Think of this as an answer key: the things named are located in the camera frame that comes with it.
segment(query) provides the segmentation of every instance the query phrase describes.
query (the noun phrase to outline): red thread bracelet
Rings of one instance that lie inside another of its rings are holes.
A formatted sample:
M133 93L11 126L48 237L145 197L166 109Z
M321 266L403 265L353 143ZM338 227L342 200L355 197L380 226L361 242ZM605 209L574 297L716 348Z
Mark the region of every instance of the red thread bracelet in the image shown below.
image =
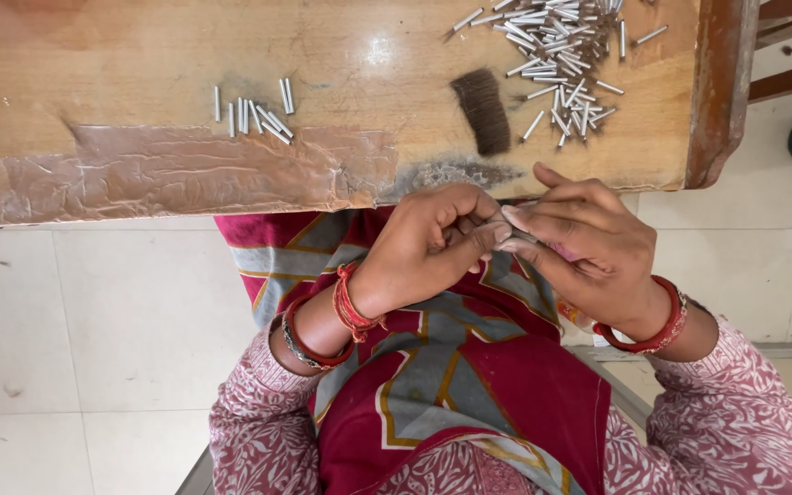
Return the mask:
M301 308L302 304L313 298L315 295L316 294L306 294L301 296L300 298L292 301L292 304L286 308L286 311L283 314L283 334L284 338L287 339L287 344L289 344L290 339L295 343L297 349L293 349L292 346L290 346L290 350L293 354L295 354L299 361L314 368L323 370L331 369L347 361L356 344L351 340L344 346L344 349L341 350L341 354L335 357L323 357L311 351L306 345L304 345L304 342L302 342L301 338L298 336L298 332L296 332L295 329L295 313L299 308Z
M612 328L603 323L595 323L595 333L606 339L616 349L633 354L653 354L654 352L662 351L670 343L674 342L674 339L687 326L687 297L666 278L653 275L653 280L658 285L665 287L671 297L671 316L668 317L668 321L659 333L649 340L638 343L620 342L616 335L613 334Z
M366 334L369 329L380 325L384 330L387 329L384 324L386 318L385 314L381 314L378 318L368 319L358 313L357 309L353 307L350 301L350 296L347 294L347 282L350 277L357 271L359 264L357 262L350 262L348 265L340 265L338 267L338 282L335 282L335 293L332 294L332 304L335 307L335 313L341 324L350 329L350 334L353 336L354 342L365 342Z

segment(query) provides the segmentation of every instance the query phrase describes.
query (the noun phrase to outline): hand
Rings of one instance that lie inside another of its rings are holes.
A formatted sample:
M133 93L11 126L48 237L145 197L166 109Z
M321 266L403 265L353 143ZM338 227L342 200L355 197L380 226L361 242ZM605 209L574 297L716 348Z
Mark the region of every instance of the hand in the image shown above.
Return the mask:
M668 321L671 300L650 277L655 230L634 217L600 181L574 182L541 163L534 175L550 187L538 202L504 206L512 225L543 244L509 239L498 249L517 253L578 309L636 342Z
M407 195L347 292L362 316L375 318L453 286L511 235L500 205L480 187L452 184Z

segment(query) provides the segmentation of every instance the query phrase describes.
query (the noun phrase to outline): wooden table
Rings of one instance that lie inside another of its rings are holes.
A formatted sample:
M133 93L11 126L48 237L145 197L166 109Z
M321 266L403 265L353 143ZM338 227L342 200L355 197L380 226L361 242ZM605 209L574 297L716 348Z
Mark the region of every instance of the wooden table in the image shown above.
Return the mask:
M0 225L368 207L448 181L526 197L537 160L625 191L716 180L743 132L755 2L626 0L630 38L670 28L603 63L626 93L596 92L620 108L601 134L556 152L541 125L481 159L448 83L523 58L487 26L443 34L491 4L0 0ZM214 121L215 85L283 117L286 76L294 145ZM516 138L551 107L520 101L534 88L501 81Z

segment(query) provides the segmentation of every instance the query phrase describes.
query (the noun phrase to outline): floral pattern sleeve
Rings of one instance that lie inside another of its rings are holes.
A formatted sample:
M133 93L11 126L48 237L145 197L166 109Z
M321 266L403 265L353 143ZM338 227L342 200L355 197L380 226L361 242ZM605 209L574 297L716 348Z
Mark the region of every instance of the floral pattern sleeve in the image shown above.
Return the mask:
M704 359L649 359L665 392L647 420L648 446L610 409L607 493L792 495L792 397L772 363L717 322Z
M279 317L271 325L276 328ZM320 493L319 453L307 399L319 378L288 372L258 332L209 414L216 493Z

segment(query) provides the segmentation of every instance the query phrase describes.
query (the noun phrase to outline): woman's right hand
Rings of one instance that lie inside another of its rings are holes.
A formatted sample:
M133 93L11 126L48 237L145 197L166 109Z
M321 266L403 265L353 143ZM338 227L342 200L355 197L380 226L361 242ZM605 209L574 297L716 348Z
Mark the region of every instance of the woman's right hand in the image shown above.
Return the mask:
M636 342L668 321L671 300L650 276L655 230L634 217L598 180L571 181L537 163L534 175L550 187L535 203L504 206L512 225L561 251L517 238L497 246L516 253L571 304Z

